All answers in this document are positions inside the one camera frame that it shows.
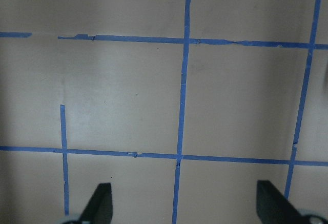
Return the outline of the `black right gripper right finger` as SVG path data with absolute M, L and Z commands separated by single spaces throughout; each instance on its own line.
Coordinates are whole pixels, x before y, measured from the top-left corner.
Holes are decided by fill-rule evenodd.
M 302 215 L 269 180 L 258 180 L 256 213 L 263 224 L 303 223 Z

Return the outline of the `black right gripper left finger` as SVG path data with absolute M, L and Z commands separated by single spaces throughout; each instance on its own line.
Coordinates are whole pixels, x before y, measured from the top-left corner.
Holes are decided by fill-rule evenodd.
M 113 218 L 113 200 L 110 183 L 101 183 L 95 189 L 78 223 L 110 224 Z

